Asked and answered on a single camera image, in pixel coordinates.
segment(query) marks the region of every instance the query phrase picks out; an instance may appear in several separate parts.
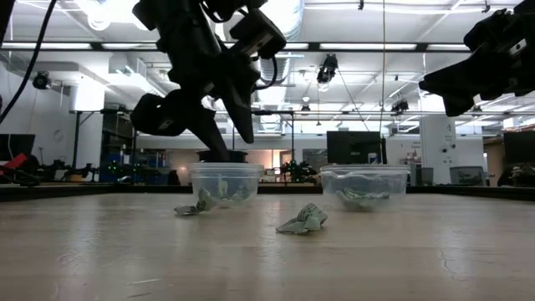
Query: desk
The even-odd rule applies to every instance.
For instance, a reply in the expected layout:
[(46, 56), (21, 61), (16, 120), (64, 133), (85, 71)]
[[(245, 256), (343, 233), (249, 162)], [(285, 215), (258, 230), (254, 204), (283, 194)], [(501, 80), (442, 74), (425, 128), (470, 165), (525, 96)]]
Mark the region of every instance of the desk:
[[(409, 195), (378, 213), (321, 196), (177, 218), (191, 196), (112, 194), (0, 203), (0, 300), (528, 300), (535, 206)], [(306, 237), (275, 227), (314, 202)]]

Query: security camera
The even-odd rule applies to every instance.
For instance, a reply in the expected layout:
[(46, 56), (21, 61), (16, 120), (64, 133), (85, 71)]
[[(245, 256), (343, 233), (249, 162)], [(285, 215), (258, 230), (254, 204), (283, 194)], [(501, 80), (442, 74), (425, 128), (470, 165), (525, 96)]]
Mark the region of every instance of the security camera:
[(40, 90), (50, 89), (51, 81), (50, 81), (50, 78), (48, 77), (48, 72), (38, 71), (37, 76), (35, 77), (35, 79), (33, 79), (32, 84), (35, 89), (40, 89)]

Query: ceiling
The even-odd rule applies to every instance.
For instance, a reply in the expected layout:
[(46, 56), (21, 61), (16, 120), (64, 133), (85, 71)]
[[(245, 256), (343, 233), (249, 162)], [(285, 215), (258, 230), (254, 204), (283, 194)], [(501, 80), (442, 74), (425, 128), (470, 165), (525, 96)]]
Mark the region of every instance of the ceiling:
[[(120, 1), (123, 4), (130, 2), (130, 0)], [(462, 43), (464, 35), (474, 24), (490, 16), (493, 10), (513, 8), (521, 1), (489, 0), (487, 2), (492, 9), (489, 13), (482, 13), (485, 1), (477, 0), (386, 0), (387, 13), (381, 12), (383, 2), (380, 0), (366, 0), (362, 11), (357, 9), (357, 2), (306, 0), (302, 27), (294, 42)], [(81, 11), (74, 0), (59, 1), (59, 3), (48, 26), (45, 37), (47, 41), (133, 43), (156, 41), (159, 38), (158, 33), (140, 30), (133, 23), (111, 23), (105, 30), (93, 30), (88, 24), (87, 13)], [(13, 31), (8, 32), (6, 40), (35, 41), (47, 6), (48, 1), (44, 0), (18, 0), (13, 13)], [(120, 18), (130, 18), (128, 11), (124, 11), (127, 7), (128, 5), (123, 5), (120, 7), (123, 12), (115, 15), (120, 14), (126, 16)], [(451, 10), (451, 13), (445, 13), (446, 10)], [(227, 40), (230, 41), (228, 30), (240, 17), (235, 15), (225, 24), (223, 32), (226, 33)], [(410, 109), (418, 110), (420, 107), (418, 80), (424, 74), (462, 61), (469, 55), (336, 53), (340, 72), (333, 78), (329, 89), (321, 92), (318, 91), (313, 79), (326, 53), (292, 52), (292, 54), (295, 54), (295, 59), (292, 59), (288, 88), (285, 91), (278, 91), (279, 87), (267, 89), (265, 94), (282, 93), (283, 102), (286, 103), (285, 108), (292, 106), (294, 110), (300, 110), (304, 104), (303, 97), (306, 96), (309, 97), (309, 103), (313, 104), (311, 105), (313, 110), (351, 110), (356, 105), (360, 110), (368, 111), (379, 111), (379, 103), (383, 99), (387, 110), (390, 110), (391, 103), (397, 99), (407, 99)], [(29, 57), (28, 52), (21, 55)], [(128, 52), (118, 55), (122, 55), (130, 64), (135, 64), (138, 59), (147, 64), (147, 76), (162, 92), (166, 93), (177, 88), (176, 84), (161, 76), (162, 72), (171, 68), (165, 54)], [(113, 69), (110, 71), (110, 58), (112, 58), (111, 53), (96, 52), (42, 52), (39, 55), (41, 62), (74, 62), (99, 74), (109, 82), (109, 86), (114, 86), (114, 93), (107, 95), (107, 101), (121, 102), (133, 107), (145, 91), (114, 82), (114, 76), (110, 75), (114, 73)], [(270, 97), (264, 95), (259, 99), (270, 99)], [(529, 97), (522, 99), (512, 97), (507, 101), (492, 104), (488, 109), (509, 110), (531, 103), (532, 98)]]

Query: paper money in container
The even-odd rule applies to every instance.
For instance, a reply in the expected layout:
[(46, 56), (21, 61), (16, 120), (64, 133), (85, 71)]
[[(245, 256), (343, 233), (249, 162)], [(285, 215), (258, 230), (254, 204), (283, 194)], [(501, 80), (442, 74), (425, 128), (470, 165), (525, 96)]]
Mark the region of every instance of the paper money in container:
[(194, 163), (188, 166), (193, 194), (215, 207), (239, 207), (257, 196), (264, 166), (248, 163)]
[(324, 196), (345, 210), (373, 212), (405, 196), (408, 166), (334, 165), (321, 168)]

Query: white pillar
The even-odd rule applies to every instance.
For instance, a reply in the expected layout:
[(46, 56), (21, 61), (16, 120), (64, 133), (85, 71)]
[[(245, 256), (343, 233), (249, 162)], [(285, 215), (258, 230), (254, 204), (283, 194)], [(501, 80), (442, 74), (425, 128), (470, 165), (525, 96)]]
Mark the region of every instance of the white pillar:
[(450, 167), (457, 164), (455, 121), (446, 116), (420, 119), (422, 166), (432, 167), (436, 184), (451, 184)]
[[(104, 89), (105, 87), (102, 84), (92, 79), (81, 80), (77, 86), (71, 89), (71, 110), (102, 110), (104, 108)], [(83, 168), (88, 163), (93, 164), (93, 167), (100, 166), (102, 121), (103, 115), (99, 113), (93, 115), (84, 113), (81, 115), (76, 168)], [(72, 137), (74, 137), (74, 126), (72, 128)]]

